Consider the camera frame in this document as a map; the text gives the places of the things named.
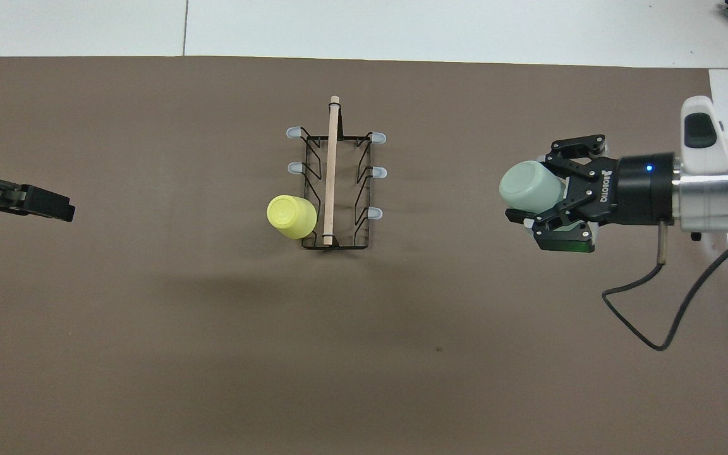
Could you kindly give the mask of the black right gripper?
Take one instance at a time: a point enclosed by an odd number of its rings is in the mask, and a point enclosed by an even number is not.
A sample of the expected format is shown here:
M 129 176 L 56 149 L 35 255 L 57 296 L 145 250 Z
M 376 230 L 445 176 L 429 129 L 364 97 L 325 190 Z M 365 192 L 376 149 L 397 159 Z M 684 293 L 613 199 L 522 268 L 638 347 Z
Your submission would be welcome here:
M 524 225 L 541 250 L 574 253 L 595 251 L 599 225 L 673 225 L 675 156 L 605 156 L 601 133 L 552 142 L 542 161 L 546 170 L 564 182 L 592 184 L 591 190 L 540 213 L 509 208 L 506 218 Z

